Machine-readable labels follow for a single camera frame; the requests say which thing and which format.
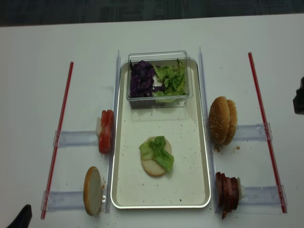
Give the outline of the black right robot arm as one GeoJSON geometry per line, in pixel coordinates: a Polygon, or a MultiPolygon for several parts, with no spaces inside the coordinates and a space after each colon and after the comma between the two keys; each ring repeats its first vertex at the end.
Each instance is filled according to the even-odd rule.
{"type": "Polygon", "coordinates": [[[304,114],[304,77],[301,78],[300,88],[296,91],[293,106],[296,114],[304,114]]]}

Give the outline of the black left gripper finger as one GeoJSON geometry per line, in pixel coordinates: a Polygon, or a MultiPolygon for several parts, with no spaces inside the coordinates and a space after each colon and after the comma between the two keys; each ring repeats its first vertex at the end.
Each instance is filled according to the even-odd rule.
{"type": "Polygon", "coordinates": [[[28,228],[32,219],[31,205],[25,205],[7,228],[28,228]]]}

